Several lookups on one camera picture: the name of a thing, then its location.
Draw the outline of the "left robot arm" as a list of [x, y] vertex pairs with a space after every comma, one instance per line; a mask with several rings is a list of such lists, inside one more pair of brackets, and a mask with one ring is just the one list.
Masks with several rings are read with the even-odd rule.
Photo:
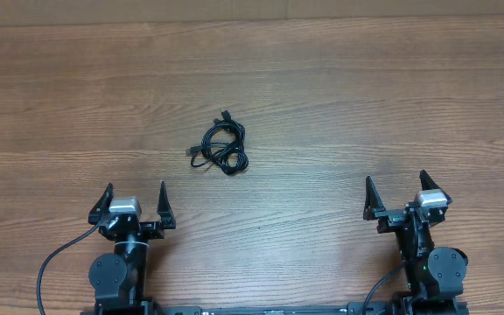
[[87, 221], [114, 243], [111, 253], [95, 258], [88, 271], [94, 288], [95, 314], [161, 314], [161, 307], [145, 295], [149, 241], [163, 239], [176, 227], [165, 184], [160, 186], [158, 220], [142, 221], [135, 196], [116, 197], [107, 185]]

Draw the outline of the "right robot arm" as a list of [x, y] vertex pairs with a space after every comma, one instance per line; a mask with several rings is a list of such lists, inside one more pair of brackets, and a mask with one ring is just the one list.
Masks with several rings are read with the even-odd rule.
[[[366, 177], [363, 219], [377, 222], [377, 232], [395, 235], [401, 264], [371, 288], [360, 307], [361, 314], [467, 314], [466, 303], [457, 301], [469, 263], [458, 248], [437, 247], [431, 228], [445, 220], [452, 198], [431, 178], [419, 173], [422, 189], [401, 209], [387, 209]], [[397, 292], [386, 303], [372, 301], [376, 291], [389, 279], [404, 271], [409, 289]]]

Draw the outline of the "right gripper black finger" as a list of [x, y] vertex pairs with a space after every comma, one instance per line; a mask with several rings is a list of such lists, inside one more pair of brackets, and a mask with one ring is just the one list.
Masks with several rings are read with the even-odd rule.
[[366, 198], [363, 210], [363, 219], [365, 221], [377, 220], [386, 211], [382, 199], [375, 188], [375, 183], [370, 176], [366, 177]]
[[452, 203], [452, 198], [431, 178], [431, 176], [426, 170], [420, 171], [419, 179], [421, 181], [421, 186], [424, 191], [438, 189], [446, 197], [446, 204], [450, 205]]

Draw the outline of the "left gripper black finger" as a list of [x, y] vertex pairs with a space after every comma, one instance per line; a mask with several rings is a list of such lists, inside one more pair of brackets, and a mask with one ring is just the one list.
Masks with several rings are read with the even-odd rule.
[[161, 225], [163, 229], [175, 229], [176, 219], [172, 211], [172, 207], [168, 200], [165, 182], [161, 182], [158, 203], [157, 203], [157, 214], [161, 219]]
[[114, 198], [114, 186], [108, 183], [104, 193], [89, 211], [87, 222], [91, 225], [96, 225], [105, 214], [109, 213], [109, 205]]

